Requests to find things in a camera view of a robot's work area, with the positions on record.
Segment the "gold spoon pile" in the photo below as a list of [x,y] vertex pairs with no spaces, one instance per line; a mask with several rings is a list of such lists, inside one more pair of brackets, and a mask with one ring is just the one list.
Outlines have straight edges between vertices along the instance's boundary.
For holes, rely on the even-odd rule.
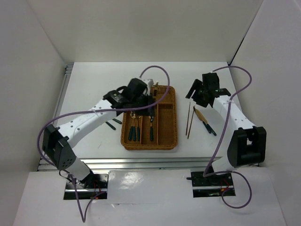
[[133,112],[133,127],[134,127],[134,130],[133,130],[133,141],[137,141],[137,138],[138,138],[137,127],[136,127],[136,119],[137,119],[136,113]]

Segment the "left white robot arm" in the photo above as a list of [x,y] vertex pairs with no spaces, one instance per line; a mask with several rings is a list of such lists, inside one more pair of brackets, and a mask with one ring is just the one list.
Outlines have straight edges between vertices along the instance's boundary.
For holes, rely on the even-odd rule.
[[152,104],[152,79],[133,78],[128,85],[112,90],[103,96],[90,113],[81,114],[59,127],[48,125],[44,130],[42,149],[58,170],[65,170],[76,178],[83,188],[92,185],[95,178],[92,170],[73,151],[77,143],[90,132],[116,118],[126,109]]

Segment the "gold spoon green handle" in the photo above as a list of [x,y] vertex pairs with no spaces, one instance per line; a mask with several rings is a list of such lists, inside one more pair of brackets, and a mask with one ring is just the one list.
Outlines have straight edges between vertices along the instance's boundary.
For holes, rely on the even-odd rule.
[[141,122],[142,116],[139,115],[137,118],[137,140],[140,141],[141,139],[141,129],[140,129],[140,122]]
[[133,130],[134,130],[134,127],[133,127],[133,112],[131,112],[130,116],[131,116],[131,127],[130,127],[130,131],[129,131],[129,135],[128,135],[128,140],[133,141]]

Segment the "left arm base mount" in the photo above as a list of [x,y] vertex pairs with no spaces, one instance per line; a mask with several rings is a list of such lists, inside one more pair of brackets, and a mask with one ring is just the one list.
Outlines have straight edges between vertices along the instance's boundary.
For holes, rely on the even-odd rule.
[[[66,179],[63,199],[76,200],[75,189],[71,176],[62,171],[59,171],[59,176]],[[108,179],[108,173],[95,174],[94,179],[86,183],[82,183],[81,181],[75,179],[78,198],[80,200],[90,200],[93,199],[94,196],[96,196],[95,199],[107,199]]]

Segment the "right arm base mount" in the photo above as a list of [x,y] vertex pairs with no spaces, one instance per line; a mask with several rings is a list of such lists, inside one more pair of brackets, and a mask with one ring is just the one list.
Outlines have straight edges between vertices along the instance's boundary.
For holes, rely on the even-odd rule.
[[194,198],[235,196],[235,189],[231,174],[203,177],[202,171],[191,172],[186,177],[192,184]]

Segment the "gold knife green handle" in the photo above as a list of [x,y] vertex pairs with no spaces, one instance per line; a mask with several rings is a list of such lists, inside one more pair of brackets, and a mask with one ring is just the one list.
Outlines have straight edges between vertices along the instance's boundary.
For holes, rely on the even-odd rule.
[[154,121],[154,116],[150,116],[150,141],[154,141],[154,130],[153,130],[153,121]]

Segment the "gold knife pile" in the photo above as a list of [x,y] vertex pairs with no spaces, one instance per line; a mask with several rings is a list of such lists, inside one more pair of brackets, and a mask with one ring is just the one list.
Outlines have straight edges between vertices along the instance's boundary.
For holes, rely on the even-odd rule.
[[211,134],[212,132],[209,129],[209,127],[207,126],[207,123],[205,122],[205,118],[202,115],[202,113],[198,109],[196,109],[195,107],[193,107],[193,109],[194,109],[194,112],[196,113],[197,117],[199,118],[199,120],[203,122],[203,125],[205,126],[206,130],[208,131],[208,133]]
[[155,97],[157,95],[158,92],[158,81],[156,81],[156,83],[153,86],[153,96]]

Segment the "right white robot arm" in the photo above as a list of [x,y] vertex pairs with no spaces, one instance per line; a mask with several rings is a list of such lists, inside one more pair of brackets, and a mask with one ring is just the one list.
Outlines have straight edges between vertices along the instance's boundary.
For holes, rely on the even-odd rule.
[[222,174],[246,165],[262,163],[265,160],[267,132],[257,127],[242,113],[232,101],[233,97],[226,88],[221,88],[217,73],[206,73],[202,80],[195,79],[187,99],[197,105],[210,105],[225,120],[226,129],[232,132],[226,155],[215,160],[205,173],[206,181],[217,184]]

